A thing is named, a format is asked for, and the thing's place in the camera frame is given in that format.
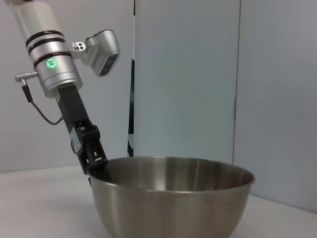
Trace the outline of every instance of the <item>white backdrop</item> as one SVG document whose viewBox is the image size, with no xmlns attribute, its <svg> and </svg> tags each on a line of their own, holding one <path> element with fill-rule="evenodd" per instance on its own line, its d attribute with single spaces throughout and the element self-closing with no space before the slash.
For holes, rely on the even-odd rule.
<svg viewBox="0 0 317 238">
<path fill-rule="evenodd" d="M 242 0 L 235 164 L 317 212 L 317 1 Z"/>
<path fill-rule="evenodd" d="M 136 1 L 136 156 L 231 163 L 239 3 Z"/>
<path fill-rule="evenodd" d="M 85 41 L 104 29 L 113 29 L 121 56 L 105 78 L 78 62 L 84 82 L 80 90 L 91 121 L 101 132 L 108 158 L 127 154 L 132 57 L 131 0 L 55 0 L 53 7 L 60 28 L 69 42 Z M 0 172 L 79 164 L 72 153 L 65 124 L 51 126 L 27 103 L 14 75 L 32 71 L 25 42 L 13 13 L 0 1 Z M 51 120 L 60 112 L 54 99 L 44 97 L 37 79 L 29 83 L 35 103 Z"/>
</svg>

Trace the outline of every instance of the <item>camera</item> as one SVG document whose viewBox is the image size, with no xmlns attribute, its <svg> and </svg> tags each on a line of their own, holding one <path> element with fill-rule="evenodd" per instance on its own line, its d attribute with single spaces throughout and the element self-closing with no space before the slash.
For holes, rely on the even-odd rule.
<svg viewBox="0 0 317 238">
<path fill-rule="evenodd" d="M 107 75 L 120 55 L 118 40 L 112 30 L 104 30 L 87 38 L 86 50 L 81 57 L 99 77 Z"/>
</svg>

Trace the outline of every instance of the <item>stainless steel bowl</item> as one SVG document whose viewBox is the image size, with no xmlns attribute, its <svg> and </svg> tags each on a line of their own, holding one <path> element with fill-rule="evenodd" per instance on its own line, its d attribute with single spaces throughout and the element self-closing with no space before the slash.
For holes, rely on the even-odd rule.
<svg viewBox="0 0 317 238">
<path fill-rule="evenodd" d="M 175 157 L 113 159 L 90 176 L 113 238 L 228 238 L 255 180 L 240 167 Z"/>
</svg>

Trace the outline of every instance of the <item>white table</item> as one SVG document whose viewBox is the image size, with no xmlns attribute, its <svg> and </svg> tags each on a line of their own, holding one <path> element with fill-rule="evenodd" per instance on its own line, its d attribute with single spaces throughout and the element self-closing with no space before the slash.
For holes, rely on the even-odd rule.
<svg viewBox="0 0 317 238">
<path fill-rule="evenodd" d="M 0 174 L 1 238 L 109 238 L 80 167 Z M 250 196 L 232 238 L 317 238 L 317 214 Z"/>
</svg>

